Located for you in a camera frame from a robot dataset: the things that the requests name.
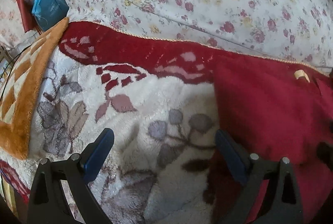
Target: red cloth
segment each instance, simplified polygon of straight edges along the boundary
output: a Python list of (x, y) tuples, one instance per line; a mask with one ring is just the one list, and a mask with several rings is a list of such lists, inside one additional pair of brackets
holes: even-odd
[[(296, 80), (294, 72), (301, 69), (310, 83)], [(333, 173), (316, 157), (320, 141), (333, 143), (332, 81), (306, 66), (230, 54), (217, 63), (214, 87), (221, 129), (250, 153), (273, 161), (286, 156), (294, 164), (308, 223), (333, 188)], [(215, 185), (218, 207), (230, 208), (241, 187), (223, 162), (216, 152), (210, 183)], [(248, 221), (255, 219), (264, 193), (262, 186)]]
[(34, 29), (37, 23), (35, 18), (31, 14), (31, 7), (27, 5), (24, 0), (16, 0), (16, 2), (21, 13), (24, 32), (28, 32)]

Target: metal pin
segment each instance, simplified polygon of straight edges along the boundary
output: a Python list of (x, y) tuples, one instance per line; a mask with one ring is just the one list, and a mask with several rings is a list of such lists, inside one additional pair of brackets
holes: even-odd
[(283, 157), (282, 158), (282, 162), (285, 163), (285, 164), (289, 164), (290, 163), (290, 160), (288, 157)]
[(72, 154), (71, 159), (72, 160), (78, 160), (80, 158), (80, 154)]
[(252, 160), (258, 160), (259, 159), (259, 155), (257, 155), (257, 154), (250, 154), (250, 158)]
[(43, 159), (40, 161), (40, 163), (41, 163), (42, 165), (44, 165), (44, 164), (47, 163), (48, 160), (49, 160), (49, 159), (47, 159), (47, 158), (43, 158)]

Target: bed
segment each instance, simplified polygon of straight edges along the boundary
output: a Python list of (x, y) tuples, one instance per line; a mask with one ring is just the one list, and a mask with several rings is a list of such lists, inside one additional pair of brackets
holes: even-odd
[(67, 159), (112, 128), (115, 145), (89, 186), (114, 223), (209, 223), (203, 195), (219, 118), (206, 50), (333, 66), (332, 0), (66, 2), (69, 28), (43, 75), (29, 155), (1, 151), (0, 167), (28, 200), (41, 158)]

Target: red fabric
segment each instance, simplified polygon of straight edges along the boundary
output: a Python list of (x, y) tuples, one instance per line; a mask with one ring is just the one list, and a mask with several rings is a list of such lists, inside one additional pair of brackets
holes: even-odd
[[(300, 69), (308, 74), (310, 83), (305, 78), (296, 80), (294, 72)], [(274, 161), (287, 156), (294, 164), (304, 220), (308, 223), (333, 188), (333, 173), (316, 157), (320, 141), (333, 143), (329, 131), (333, 119), (332, 81), (305, 66), (232, 55), (221, 57), (218, 62), (214, 87), (221, 129), (249, 152)], [(223, 162), (221, 158), (215, 153), (215, 165)], [(215, 184), (230, 177), (223, 172), (221, 163), (218, 166), (220, 170), (211, 176)], [(230, 188), (238, 190), (239, 185), (231, 181), (228, 192)], [(224, 185), (219, 184), (216, 190), (218, 202), (223, 203)], [(263, 187), (249, 221), (258, 213), (264, 190)]]
[[(328, 77), (302, 65), (240, 55), (193, 42), (139, 38), (90, 22), (70, 23), (59, 48), (84, 65), (126, 63), (112, 71), (137, 73), (138, 80), (146, 75), (132, 66), (144, 68), (158, 78), (176, 76), (186, 84), (214, 81), (221, 129), (229, 131), (250, 152), (277, 161), (287, 156), (296, 164), (306, 222), (329, 195), (332, 173), (315, 154), (319, 141), (333, 143), (329, 133), (333, 89)], [(294, 72), (300, 69), (309, 75), (311, 83), (304, 78), (295, 79)], [(101, 83), (108, 82), (106, 90), (126, 85), (125, 79), (113, 80), (111, 76), (109, 81), (106, 73), (103, 66), (96, 70)], [(216, 196), (215, 218), (230, 209), (240, 191), (241, 186), (232, 180), (222, 157), (215, 153), (204, 194), (207, 202), (213, 202), (212, 197)], [(256, 216), (260, 205), (258, 199), (249, 219)]]
[(16, 0), (17, 5), (19, 7), (21, 13), (22, 24), (24, 28), (24, 32), (28, 32), (34, 27), (36, 27), (37, 23), (35, 18), (31, 14), (31, 7), (28, 6), (24, 0)]

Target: blanket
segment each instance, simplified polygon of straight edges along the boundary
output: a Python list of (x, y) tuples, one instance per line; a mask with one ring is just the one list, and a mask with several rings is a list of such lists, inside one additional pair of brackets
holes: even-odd
[(67, 28), (68, 18), (42, 34), (17, 59), (1, 90), (0, 147), (19, 159), (28, 156), (31, 118), (50, 55)]
[(41, 158), (81, 153), (108, 127), (114, 146), (89, 187), (113, 223), (210, 223), (207, 176), (219, 128), (213, 71), (227, 53), (70, 23), (44, 74), (29, 158), (1, 153), (3, 174), (28, 200)]

